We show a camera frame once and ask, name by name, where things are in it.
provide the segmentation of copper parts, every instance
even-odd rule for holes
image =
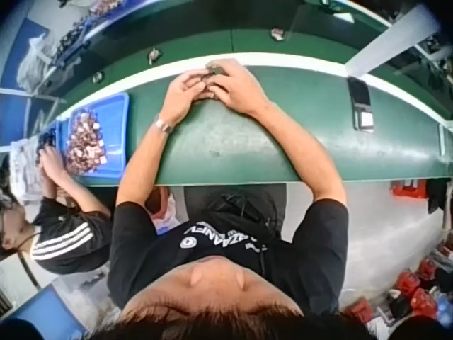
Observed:
[[[67,144],[67,169],[72,174],[93,173],[107,163],[101,126],[93,111],[84,110],[77,115]]]
[[[104,16],[108,12],[122,6],[123,3],[123,0],[100,0],[93,8],[91,8],[90,12],[97,17]]]

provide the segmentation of person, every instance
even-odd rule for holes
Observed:
[[[209,74],[212,68],[222,74]],[[260,209],[267,204],[241,188],[212,197],[197,217],[157,236],[144,202],[168,131],[203,98],[260,123],[311,189],[313,203],[292,243],[270,227],[272,216]],[[157,118],[117,194],[108,287],[122,314],[85,339],[375,339],[356,319],[336,314],[348,248],[341,177],[321,144],[267,98],[247,68],[221,59],[181,74]]]
[[[29,253],[44,269],[58,274],[92,271],[109,257],[112,239],[110,211],[65,170],[54,147],[40,151],[43,198],[38,215],[29,223],[25,208],[7,195],[0,197],[0,252]],[[56,201],[57,186],[80,208]]]
[[[447,184],[447,190],[445,191],[445,207],[444,207],[444,218],[442,220],[442,230],[450,231],[453,228],[452,224],[452,196],[453,196],[453,179]]]

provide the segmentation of black phone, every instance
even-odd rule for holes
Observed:
[[[367,83],[348,77],[349,94],[352,101],[352,119],[354,128],[359,131],[373,132],[374,117]]]

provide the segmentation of green workbench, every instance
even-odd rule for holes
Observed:
[[[357,51],[327,39],[293,33],[276,43],[264,30],[225,30],[194,35],[157,45],[163,57],[155,67],[203,55],[225,52],[279,52],[345,62]],[[85,80],[65,97],[58,113],[87,95],[149,68],[142,50],[104,69],[95,85]],[[375,131],[352,127],[346,80],[320,72],[285,67],[251,67],[269,97],[322,141],[346,181],[442,177],[453,175],[453,135],[445,132],[440,156],[438,124],[396,97],[371,88]],[[427,90],[383,65],[373,75],[400,86],[443,116],[450,111]],[[171,79],[160,79],[128,91],[127,157],[159,112]],[[172,134],[158,183],[262,183],[298,181],[285,154],[271,136],[252,120],[229,112],[222,104],[196,104]],[[117,181],[84,178],[90,186],[115,186]]]
[[[357,132],[346,80],[319,72],[251,67],[269,98],[312,132],[334,158],[345,181],[442,177],[453,174],[453,135],[440,156],[438,124],[387,93],[371,89],[374,133]],[[127,155],[137,148],[159,112],[168,83],[161,79],[129,90]],[[158,183],[262,183],[298,181],[278,144],[254,121],[216,101],[194,105],[174,131]],[[117,181],[89,178],[88,185]]]

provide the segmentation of wristwatch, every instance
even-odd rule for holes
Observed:
[[[162,119],[159,117],[154,120],[154,126],[158,128],[160,131],[166,133],[167,135],[170,135],[171,132],[173,131],[173,126],[165,123]]]

